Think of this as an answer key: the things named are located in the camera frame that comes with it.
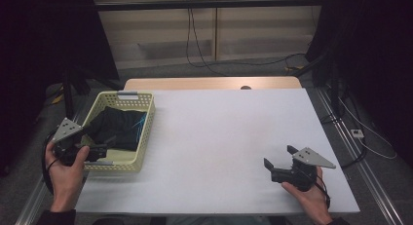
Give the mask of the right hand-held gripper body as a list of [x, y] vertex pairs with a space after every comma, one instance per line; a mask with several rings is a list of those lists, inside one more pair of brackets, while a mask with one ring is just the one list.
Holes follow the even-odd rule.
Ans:
[[333, 163], [309, 147], [298, 150], [291, 157], [291, 169], [275, 168], [271, 172], [271, 179], [273, 182], [278, 183], [288, 182], [302, 192], [310, 190], [316, 184], [318, 177], [317, 167], [336, 168]]

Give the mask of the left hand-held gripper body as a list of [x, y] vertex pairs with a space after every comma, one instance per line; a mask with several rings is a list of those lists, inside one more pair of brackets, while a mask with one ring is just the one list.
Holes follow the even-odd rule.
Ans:
[[52, 143], [54, 144], [55, 156], [66, 166], [72, 166], [78, 152], [84, 146], [90, 147], [90, 152], [86, 158], [87, 162], [94, 162], [94, 149], [106, 148], [103, 144], [92, 144], [83, 142], [83, 127], [64, 118], [57, 127]]

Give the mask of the black shorts with blue stripes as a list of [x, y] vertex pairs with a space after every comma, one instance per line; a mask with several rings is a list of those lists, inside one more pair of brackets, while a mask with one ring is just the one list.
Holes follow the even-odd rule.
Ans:
[[143, 130], [146, 112], [123, 111], [105, 107], [85, 127], [87, 134], [95, 143], [103, 143], [116, 137], [116, 149], [135, 151]]

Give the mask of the pale yellow perforated plastic basket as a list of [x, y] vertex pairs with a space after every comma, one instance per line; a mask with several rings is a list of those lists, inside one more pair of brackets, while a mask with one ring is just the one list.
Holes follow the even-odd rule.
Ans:
[[[99, 93], [84, 121], [85, 127], [99, 112], [105, 107], [112, 107], [123, 111], [136, 110], [146, 112], [146, 119], [143, 125], [137, 149], [135, 151], [107, 148], [105, 158], [96, 162], [86, 162], [86, 170], [90, 171], [118, 171], [118, 172], [139, 172], [142, 168], [143, 159], [155, 115], [154, 96], [151, 93], [138, 93], [126, 91], [109, 91]], [[82, 138], [83, 142], [95, 143], [87, 134]]]

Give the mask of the person's right hand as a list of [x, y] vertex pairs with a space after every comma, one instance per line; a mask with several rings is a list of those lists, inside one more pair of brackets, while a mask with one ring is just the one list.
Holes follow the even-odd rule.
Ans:
[[296, 189], [288, 182], [283, 182], [282, 188], [298, 201], [315, 225], [327, 225], [333, 221], [328, 212], [326, 197], [316, 185], [307, 192]]

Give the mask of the person's left hand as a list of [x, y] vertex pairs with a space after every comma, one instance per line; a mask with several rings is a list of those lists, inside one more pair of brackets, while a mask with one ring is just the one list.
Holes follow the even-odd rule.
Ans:
[[77, 153], [71, 167], [63, 165], [54, 154], [54, 144], [46, 147], [45, 160], [54, 191], [51, 212], [66, 212], [72, 210], [77, 202], [83, 185], [84, 167], [90, 147], [84, 146]]

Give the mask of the black metal stand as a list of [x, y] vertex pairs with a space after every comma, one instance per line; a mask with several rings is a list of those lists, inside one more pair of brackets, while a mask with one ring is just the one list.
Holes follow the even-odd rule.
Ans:
[[91, 90], [87, 82], [87, 76], [88, 72], [83, 71], [81, 68], [63, 70], [62, 85], [67, 118], [74, 117], [72, 90], [75, 90], [80, 95], [86, 95]]

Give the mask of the white table mat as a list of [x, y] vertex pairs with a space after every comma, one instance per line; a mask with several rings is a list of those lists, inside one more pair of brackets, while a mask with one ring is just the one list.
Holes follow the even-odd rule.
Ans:
[[289, 145], [337, 158], [303, 89], [156, 91], [143, 167], [92, 172], [76, 208], [158, 215], [297, 214], [263, 162], [287, 169]]

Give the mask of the dark curtain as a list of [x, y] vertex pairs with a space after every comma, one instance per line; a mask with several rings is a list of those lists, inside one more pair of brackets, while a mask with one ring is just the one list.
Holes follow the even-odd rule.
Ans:
[[0, 177], [31, 133], [46, 88], [119, 74], [94, 0], [0, 0]]
[[327, 50], [397, 155], [413, 168], [413, 0], [325, 0], [306, 60]]

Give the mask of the black horizontal metal bar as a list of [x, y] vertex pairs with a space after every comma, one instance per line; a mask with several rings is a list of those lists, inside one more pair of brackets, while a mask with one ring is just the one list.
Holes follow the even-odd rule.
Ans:
[[192, 0], [101, 3], [95, 4], [94, 8], [98, 11], [147, 11], [210, 8], [307, 7], [320, 6], [324, 2], [325, 0]]

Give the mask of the metal floor rail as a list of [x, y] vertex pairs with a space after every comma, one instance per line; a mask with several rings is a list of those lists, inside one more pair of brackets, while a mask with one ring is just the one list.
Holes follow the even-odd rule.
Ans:
[[48, 205], [51, 194], [40, 176], [36, 181], [33, 191], [26, 200], [15, 225], [32, 225], [37, 216], [43, 211], [43, 207]]
[[[352, 160], [354, 160], [361, 153], [361, 150], [357, 146], [356, 139], [351, 135], [351, 132], [348, 130], [345, 122], [342, 119], [337, 118], [333, 114], [333, 110], [329, 104], [330, 98], [327, 96], [327, 93], [323, 92], [320, 89], [317, 89], [317, 93], [324, 109], [328, 114], [331, 115], [332, 124], [338, 131], [338, 134], [343, 140], [343, 143], [346, 146], [346, 149], [349, 152], [350, 156], [352, 157]], [[379, 179], [373, 172], [370, 165], [366, 162], [366, 160], [362, 160], [357, 162], [356, 164], [353, 164], [353, 167], [357, 168], [365, 185], [367, 186], [371, 196], [382, 212], [387, 223], [389, 225], [405, 225], [405, 223], [401, 219], [401, 216], [397, 212], [394, 203], [392, 202], [385, 188], [379, 182]]]

